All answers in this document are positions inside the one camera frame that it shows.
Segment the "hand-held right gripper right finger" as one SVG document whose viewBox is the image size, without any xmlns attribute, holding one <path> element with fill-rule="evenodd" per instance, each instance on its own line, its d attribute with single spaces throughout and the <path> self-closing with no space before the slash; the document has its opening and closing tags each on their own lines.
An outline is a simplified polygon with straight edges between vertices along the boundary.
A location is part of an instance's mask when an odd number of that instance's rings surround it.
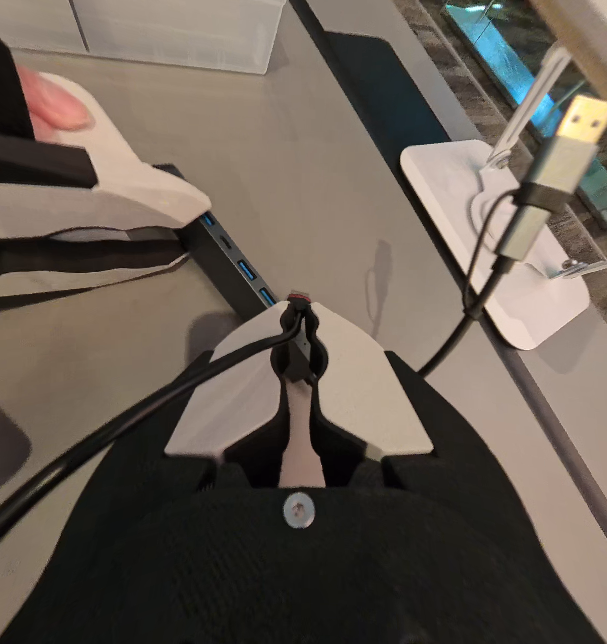
<svg viewBox="0 0 607 644">
<path fill-rule="evenodd" d="M 312 303 L 308 344 L 310 440 L 325 484 L 348 484 L 365 460 L 433 451 L 385 350 L 370 335 Z"/>
</svg>

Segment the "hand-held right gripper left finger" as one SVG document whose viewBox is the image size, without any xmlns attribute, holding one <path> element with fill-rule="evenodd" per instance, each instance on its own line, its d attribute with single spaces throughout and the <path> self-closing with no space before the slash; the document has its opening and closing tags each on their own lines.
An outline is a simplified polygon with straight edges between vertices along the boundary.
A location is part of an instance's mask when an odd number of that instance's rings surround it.
<svg viewBox="0 0 607 644">
<path fill-rule="evenodd" d="M 289 363 L 284 344 L 197 386 L 164 454 L 238 464 L 250 484 L 278 484 L 291 433 Z"/>
</svg>

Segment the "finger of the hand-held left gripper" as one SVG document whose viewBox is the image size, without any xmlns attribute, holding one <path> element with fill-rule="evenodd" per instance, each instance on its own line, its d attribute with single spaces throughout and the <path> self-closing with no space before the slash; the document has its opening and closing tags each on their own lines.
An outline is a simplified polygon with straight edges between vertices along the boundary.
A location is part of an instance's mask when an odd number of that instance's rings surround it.
<svg viewBox="0 0 607 644">
<path fill-rule="evenodd" d="M 139 163 L 92 189 L 0 183 L 0 239 L 84 229 L 182 229 L 210 209 L 210 198 L 195 186 Z"/>
<path fill-rule="evenodd" d="M 36 270 L 4 274 L 0 276 L 0 311 L 164 274 L 187 260 L 188 254 L 183 253 L 167 265 L 146 268 L 118 268 L 88 273 Z"/>
</svg>

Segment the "grey usb hub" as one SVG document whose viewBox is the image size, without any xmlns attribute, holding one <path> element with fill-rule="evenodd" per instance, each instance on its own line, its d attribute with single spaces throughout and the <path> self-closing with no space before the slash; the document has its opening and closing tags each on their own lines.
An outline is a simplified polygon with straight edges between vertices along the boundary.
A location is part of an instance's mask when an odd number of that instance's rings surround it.
<svg viewBox="0 0 607 644">
<path fill-rule="evenodd" d="M 187 356 L 195 359 L 205 350 L 213 350 L 242 323 L 275 305 L 277 297 L 213 213 L 206 212 L 173 232 L 228 308 L 228 312 L 206 313 L 193 324 Z"/>
</svg>

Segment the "clear plastic box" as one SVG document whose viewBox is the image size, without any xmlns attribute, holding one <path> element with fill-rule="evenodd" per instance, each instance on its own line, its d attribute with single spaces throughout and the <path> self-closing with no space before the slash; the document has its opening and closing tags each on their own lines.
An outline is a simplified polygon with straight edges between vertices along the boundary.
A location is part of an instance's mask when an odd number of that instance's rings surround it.
<svg viewBox="0 0 607 644">
<path fill-rule="evenodd" d="M 0 1 L 21 50 L 264 75 L 286 1 Z"/>
</svg>

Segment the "white board stand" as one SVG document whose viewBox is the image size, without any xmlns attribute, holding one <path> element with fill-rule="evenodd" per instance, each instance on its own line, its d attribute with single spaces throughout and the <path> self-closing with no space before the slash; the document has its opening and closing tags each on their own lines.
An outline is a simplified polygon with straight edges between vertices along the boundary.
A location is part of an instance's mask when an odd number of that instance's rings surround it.
<svg viewBox="0 0 607 644">
<path fill-rule="evenodd" d="M 508 167 L 520 133 L 570 61 L 562 44 L 549 49 L 493 148 L 470 140 L 410 146 L 401 153 L 405 177 L 466 271 L 464 322 L 439 358 L 484 313 L 509 345 L 533 350 L 589 306 L 586 286 L 575 281 L 607 269 L 607 260 L 570 260 L 547 226 L 565 210 L 596 157 L 607 128 L 607 101 L 574 99 L 523 181 Z"/>
</svg>

